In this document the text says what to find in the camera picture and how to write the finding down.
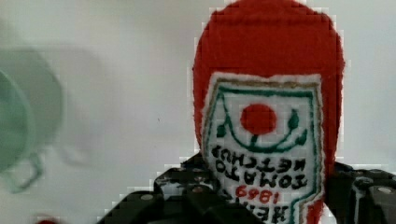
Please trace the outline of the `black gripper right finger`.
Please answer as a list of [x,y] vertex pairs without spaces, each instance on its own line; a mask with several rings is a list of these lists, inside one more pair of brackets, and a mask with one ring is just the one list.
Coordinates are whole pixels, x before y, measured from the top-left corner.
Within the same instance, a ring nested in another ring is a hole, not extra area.
[[337,162],[327,182],[325,204],[337,224],[396,224],[395,175]]

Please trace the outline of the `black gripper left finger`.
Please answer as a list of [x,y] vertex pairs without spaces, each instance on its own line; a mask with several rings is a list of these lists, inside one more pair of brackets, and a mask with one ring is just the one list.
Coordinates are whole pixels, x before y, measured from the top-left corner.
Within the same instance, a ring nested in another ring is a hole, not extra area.
[[200,154],[158,176],[153,190],[128,194],[97,224],[262,224],[233,203]]

